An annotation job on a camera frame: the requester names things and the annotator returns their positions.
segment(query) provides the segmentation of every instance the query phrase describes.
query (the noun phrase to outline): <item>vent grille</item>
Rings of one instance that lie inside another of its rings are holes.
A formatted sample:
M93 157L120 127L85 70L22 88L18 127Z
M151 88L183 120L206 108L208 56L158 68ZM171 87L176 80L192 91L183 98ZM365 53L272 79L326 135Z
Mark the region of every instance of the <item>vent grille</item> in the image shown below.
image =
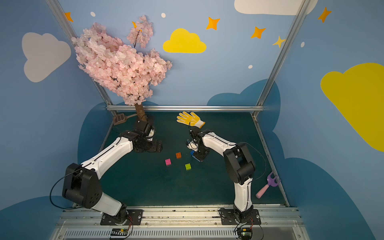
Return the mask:
M63 239L121 239L111 236L112 228L68 228ZM237 237L232 228L133 228L130 238L231 238Z
M117 125L126 121L127 119L124 113L117 114L116 116L113 117L113 125Z
M64 234L64 239L108 239L111 231L107 228L92 229L92 228L75 228L67 229Z
M190 228L190 229L172 229L172 230L169 230L168 228L167 229L153 229L153 230L150 230L150 229L133 229L133 232L132 232L132 237L136 237L136 238L179 238L179 237L210 237L210 238L213 238L213 237L220 237L220 238L223 238L223 237L230 237L230 238L233 238L235 237L236 235L233 233L233 231L231 229L225 229L225 230L221 230L221 229L204 229L204 228L200 228L200 229L194 229L194 228Z

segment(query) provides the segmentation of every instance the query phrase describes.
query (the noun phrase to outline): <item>pink handle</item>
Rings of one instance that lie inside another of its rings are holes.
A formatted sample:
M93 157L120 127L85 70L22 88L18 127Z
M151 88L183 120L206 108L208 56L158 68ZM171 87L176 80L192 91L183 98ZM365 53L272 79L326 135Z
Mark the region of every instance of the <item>pink handle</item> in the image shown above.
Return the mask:
M268 187L269 185L267 184L262 189L260 189L260 191L257 192L256 197L261 198L265 191L268 189Z

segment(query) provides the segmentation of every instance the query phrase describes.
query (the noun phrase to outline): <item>yellow cloud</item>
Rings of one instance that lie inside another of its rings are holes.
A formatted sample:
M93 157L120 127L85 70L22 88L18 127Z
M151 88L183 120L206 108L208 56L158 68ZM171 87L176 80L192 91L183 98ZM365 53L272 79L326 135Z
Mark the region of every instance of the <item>yellow cloud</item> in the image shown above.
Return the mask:
M321 89L356 132L384 152L384 66L363 63L344 74L327 73Z
M170 40L163 44L163 49L168 53L202 53L207 46L200 41L196 33L189 33L187 30L179 28L173 31Z

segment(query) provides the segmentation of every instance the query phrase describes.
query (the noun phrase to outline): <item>tree trunk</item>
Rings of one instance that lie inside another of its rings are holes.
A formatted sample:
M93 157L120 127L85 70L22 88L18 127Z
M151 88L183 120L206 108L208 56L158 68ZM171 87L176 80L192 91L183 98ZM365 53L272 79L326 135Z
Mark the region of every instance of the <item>tree trunk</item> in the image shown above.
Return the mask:
M147 121L147 117L146 117L145 112L144 112L143 104L138 105L136 103L135 108L136 108L136 113L137 113L137 117L139 118L139 120Z

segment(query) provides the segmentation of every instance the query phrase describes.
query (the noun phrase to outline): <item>yellow star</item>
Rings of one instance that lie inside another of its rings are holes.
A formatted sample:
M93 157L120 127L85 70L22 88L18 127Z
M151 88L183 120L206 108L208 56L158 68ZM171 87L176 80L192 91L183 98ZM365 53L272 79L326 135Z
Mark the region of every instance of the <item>yellow star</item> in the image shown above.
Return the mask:
M264 32L265 28L263 29L258 29L255 27L255 33L251 36L251 38L262 38L262 33Z
M321 21L325 21L325 19L327 18L327 16L331 13L332 11L327 11L327 8L324 9L323 13L321 14L321 16L318 18L320 19Z
M272 45L279 45L279 48L281 48L281 44L283 43L285 41L285 39L281 39L280 38L280 36L279 36L279 40L276 42L276 43L274 43L274 44L272 44Z
M212 18L208 17L208 19L209 19L209 23L208 23L207 29L213 28L213 29L217 30L217 23L220 21L220 18L219 19L212 19Z
M65 13L65 16L67 17L68 21L73 22L71 19L71 12Z
M135 22L132 22L132 23L133 23L133 27L137 28L136 23Z

